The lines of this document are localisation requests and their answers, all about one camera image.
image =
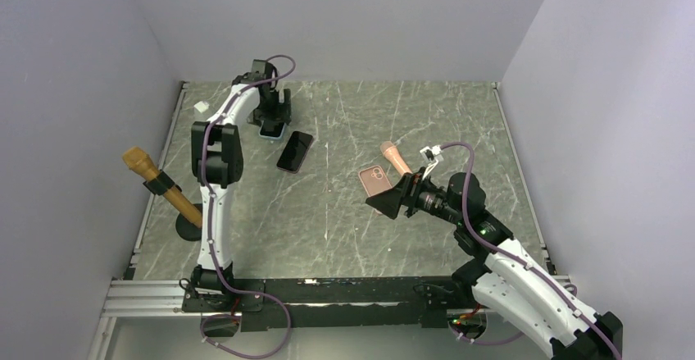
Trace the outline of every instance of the table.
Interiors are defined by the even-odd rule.
[[[174,124],[164,171],[194,203],[201,202],[191,172],[193,105],[216,110],[229,82],[190,83]],[[231,203],[230,242],[239,278],[446,276],[470,260],[453,226],[424,212],[392,221],[364,204],[357,172],[381,165],[392,184],[397,172],[380,153],[392,140],[413,170],[426,145],[464,140],[475,146],[474,173],[488,195],[488,210],[509,227],[529,254],[543,261],[529,200],[490,83],[434,81],[289,81],[293,121],[282,141],[240,128],[244,171]],[[289,132],[315,142],[297,174],[275,163]],[[462,171],[467,153],[448,149],[432,174],[435,184]],[[175,232],[178,213],[163,198],[149,212],[135,269],[136,280],[178,280],[197,264],[198,243]]]

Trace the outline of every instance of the gray marble surface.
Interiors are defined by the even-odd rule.
[[[392,140],[413,170],[423,166],[425,145],[465,140],[475,146],[474,173],[488,195],[488,209],[541,261],[538,233],[490,83],[286,82],[293,91],[289,131],[313,134],[297,174],[275,163],[280,142],[241,128],[244,172],[232,201],[231,247],[238,277],[349,277],[449,275],[469,260],[452,236],[453,226],[424,212],[392,221],[364,204],[360,169],[381,165],[392,184],[397,172],[380,153]],[[216,110],[229,83],[192,83],[182,103],[165,171],[195,203],[201,196],[190,169],[193,105]],[[461,171],[463,148],[445,152],[434,171],[445,185]],[[152,206],[143,237],[137,280],[188,277],[197,243],[175,233],[177,212],[163,198]]]

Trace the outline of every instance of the pink microphone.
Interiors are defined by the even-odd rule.
[[[393,167],[396,167],[398,174],[404,175],[406,173],[412,173],[411,168],[408,167],[406,161],[401,157],[401,153],[398,152],[398,148],[390,141],[384,141],[381,144],[381,153],[391,162]]]

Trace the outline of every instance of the wall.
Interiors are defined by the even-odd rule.
[[[107,360],[228,360],[229,354],[200,342],[200,320],[167,317],[119,319]],[[490,331],[481,341],[498,341],[518,330],[501,318],[490,318]],[[262,354],[282,340],[282,330],[241,333],[218,339],[244,353]],[[427,360],[472,358],[475,360],[539,360],[545,354],[526,337],[504,346],[475,346],[456,341],[449,329],[419,326],[331,327],[294,329],[286,344],[270,360],[353,360],[356,358]]]
[[[625,324],[625,358],[692,358],[693,0],[545,0],[502,82],[553,260]]]
[[[310,80],[501,80],[543,0],[139,0],[184,80],[294,56]]]
[[[0,5],[0,357],[84,358],[179,86],[134,0]]]

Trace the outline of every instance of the round black base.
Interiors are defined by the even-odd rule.
[[[198,210],[202,212],[202,204],[194,204]],[[202,230],[198,229],[193,223],[189,222],[183,215],[179,214],[176,217],[176,233],[179,237],[186,241],[200,241]]]

